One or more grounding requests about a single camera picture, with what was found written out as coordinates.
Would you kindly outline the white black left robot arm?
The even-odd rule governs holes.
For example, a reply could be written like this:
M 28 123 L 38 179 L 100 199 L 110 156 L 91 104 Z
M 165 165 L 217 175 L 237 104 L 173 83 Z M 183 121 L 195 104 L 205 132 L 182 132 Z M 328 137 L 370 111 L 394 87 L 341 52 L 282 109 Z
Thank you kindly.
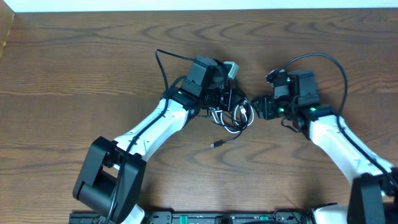
M 75 199 L 94 210 L 100 223 L 142 223 L 145 211 L 137 201 L 147 161 L 200 110 L 213 122 L 241 133 L 252 115 L 247 97 L 239 88 L 170 87 L 155 110 L 127 133 L 112 141 L 93 141 L 73 188 Z

